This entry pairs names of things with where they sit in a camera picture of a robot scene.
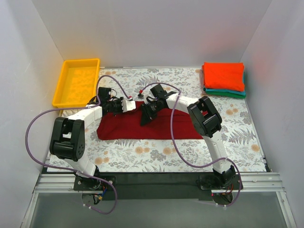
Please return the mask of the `dark red t shirt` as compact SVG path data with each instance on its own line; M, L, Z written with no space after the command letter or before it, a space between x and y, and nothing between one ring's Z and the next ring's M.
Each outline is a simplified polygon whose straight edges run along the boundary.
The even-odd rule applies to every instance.
M126 113L108 113L102 117L96 130L100 140L115 139L171 139L171 110L163 109L158 112L156 119L140 126L142 111L140 106L143 102L136 102L136 110ZM202 139L192 124L190 116L182 111L175 110L173 116L173 136L176 140Z

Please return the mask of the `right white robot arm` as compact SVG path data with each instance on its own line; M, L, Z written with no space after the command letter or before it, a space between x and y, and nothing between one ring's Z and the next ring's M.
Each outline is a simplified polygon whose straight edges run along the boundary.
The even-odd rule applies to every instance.
M154 98L145 98L146 102L141 105L141 126L144 126L157 117L157 113L163 109L171 110L170 133L174 147L177 147L173 132L173 116L175 110L189 115L196 132L204 139L211 155L212 162L206 165L194 165L187 162L178 153L181 160L193 168L202 169L213 167L215 184L225 189L233 185L237 168L233 161L228 158L221 137L222 118L209 97L190 98L182 96L181 92L166 92L161 84L155 84L151 89Z

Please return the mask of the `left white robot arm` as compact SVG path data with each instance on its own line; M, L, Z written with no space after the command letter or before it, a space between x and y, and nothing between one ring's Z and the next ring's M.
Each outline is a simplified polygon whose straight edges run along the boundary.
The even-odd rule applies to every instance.
M89 160L86 151L85 129L107 113L123 113L135 108L133 100L111 97L111 89L99 87L97 96L86 105L86 109L55 119L49 151L65 160L81 176L87 174L85 185L96 190L101 178L95 174L97 167Z

